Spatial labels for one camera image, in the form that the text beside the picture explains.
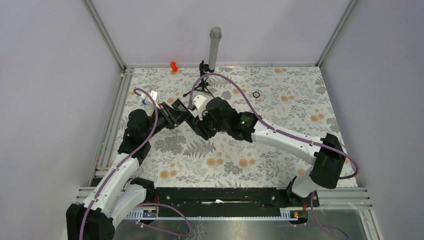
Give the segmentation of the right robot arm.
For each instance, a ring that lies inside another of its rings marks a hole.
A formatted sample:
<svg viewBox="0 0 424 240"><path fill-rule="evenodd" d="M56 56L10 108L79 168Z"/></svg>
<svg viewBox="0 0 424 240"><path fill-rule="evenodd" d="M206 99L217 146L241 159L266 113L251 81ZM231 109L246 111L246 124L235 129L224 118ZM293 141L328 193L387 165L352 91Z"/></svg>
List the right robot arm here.
<svg viewBox="0 0 424 240"><path fill-rule="evenodd" d="M287 187L286 198L291 205L301 205L315 190L336 188L346 158L335 135L317 137L279 128L253 112L237 112L220 97L207 99L197 95L192 109L197 110L194 129L205 140L222 132L238 141L283 150L309 163L310 168L292 179Z"/></svg>

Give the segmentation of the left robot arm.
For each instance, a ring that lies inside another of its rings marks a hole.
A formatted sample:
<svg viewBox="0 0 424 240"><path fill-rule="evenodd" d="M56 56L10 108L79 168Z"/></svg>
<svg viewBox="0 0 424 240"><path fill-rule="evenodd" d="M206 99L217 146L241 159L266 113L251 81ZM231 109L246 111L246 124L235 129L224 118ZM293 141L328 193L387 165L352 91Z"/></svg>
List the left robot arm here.
<svg viewBox="0 0 424 240"><path fill-rule="evenodd" d="M152 204L152 181L134 180L125 192L122 189L151 149L149 139L163 129L178 127L191 116L180 99L171 105L158 104L151 116L143 109L130 112L114 163L83 202L73 203L67 209L67 238L112 240L118 225L136 205Z"/></svg>

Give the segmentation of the black remote control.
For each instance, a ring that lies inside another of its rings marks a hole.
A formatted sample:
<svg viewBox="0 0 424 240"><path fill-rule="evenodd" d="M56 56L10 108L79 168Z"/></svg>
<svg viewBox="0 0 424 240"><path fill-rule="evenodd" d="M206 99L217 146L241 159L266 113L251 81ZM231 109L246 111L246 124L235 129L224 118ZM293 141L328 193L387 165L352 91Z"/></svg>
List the black remote control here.
<svg viewBox="0 0 424 240"><path fill-rule="evenodd" d="M202 129L201 127L202 123L198 116L189 117L185 120L185 122L188 124L188 126L194 131L194 133L197 136L200 136L205 141L210 139L209 135Z"/></svg>

